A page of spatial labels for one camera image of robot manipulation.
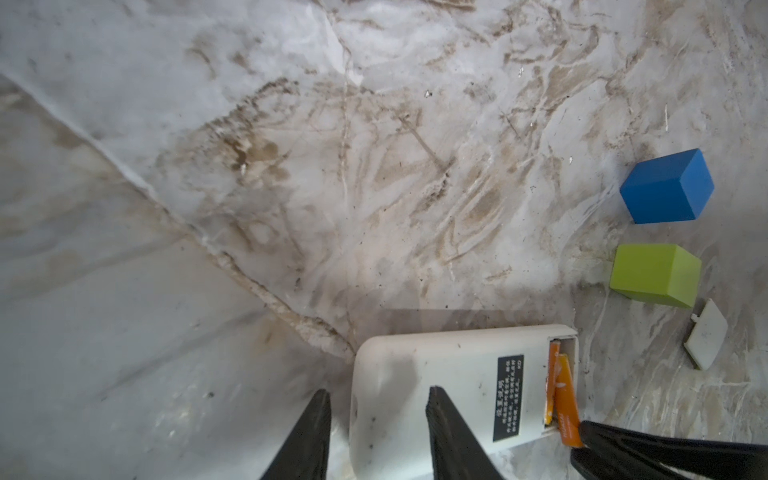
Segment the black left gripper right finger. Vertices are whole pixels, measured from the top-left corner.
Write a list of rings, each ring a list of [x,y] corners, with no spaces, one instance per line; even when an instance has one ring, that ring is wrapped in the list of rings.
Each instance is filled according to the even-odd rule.
[[[429,389],[425,413],[434,479],[502,479],[442,387]]]

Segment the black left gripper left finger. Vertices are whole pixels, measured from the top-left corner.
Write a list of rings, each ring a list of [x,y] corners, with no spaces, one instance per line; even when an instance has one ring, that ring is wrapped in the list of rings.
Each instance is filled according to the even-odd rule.
[[[261,479],[325,480],[331,424],[330,393],[319,389],[313,394]]]

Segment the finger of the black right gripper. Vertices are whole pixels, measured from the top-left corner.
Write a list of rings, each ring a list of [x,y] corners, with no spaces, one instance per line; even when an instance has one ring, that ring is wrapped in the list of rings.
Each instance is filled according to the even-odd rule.
[[[648,464],[633,455],[625,460],[609,460],[588,448],[572,449],[570,462],[585,479],[684,479],[666,467]]]
[[[661,437],[584,421],[579,471],[765,471],[765,445]]]

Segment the orange battery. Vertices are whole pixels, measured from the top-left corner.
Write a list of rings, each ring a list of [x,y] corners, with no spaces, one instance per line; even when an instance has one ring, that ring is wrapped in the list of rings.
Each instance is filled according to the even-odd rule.
[[[579,434],[580,417],[574,385],[569,358],[566,354],[559,354],[554,392],[554,411],[557,415],[558,430],[564,445],[583,448],[584,443]]]
[[[546,409],[544,424],[550,426],[553,422],[554,406],[555,406],[555,388],[558,368],[558,357],[560,354],[560,341],[552,340],[549,344],[548,353],[548,373],[546,383]]]

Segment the white red remote control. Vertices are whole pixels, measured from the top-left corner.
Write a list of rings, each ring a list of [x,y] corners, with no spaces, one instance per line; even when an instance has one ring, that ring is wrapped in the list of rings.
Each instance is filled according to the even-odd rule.
[[[560,324],[372,337],[357,352],[349,449],[359,479],[412,479],[431,472],[426,406],[443,388],[484,451],[550,436],[550,345],[578,372],[579,342]]]

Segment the white battery cover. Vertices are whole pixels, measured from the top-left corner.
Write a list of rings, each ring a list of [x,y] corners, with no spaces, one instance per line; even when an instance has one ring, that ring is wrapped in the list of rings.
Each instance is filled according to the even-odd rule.
[[[706,371],[714,363],[728,331],[728,322],[709,298],[701,311],[690,316],[693,322],[683,346],[698,370]]]

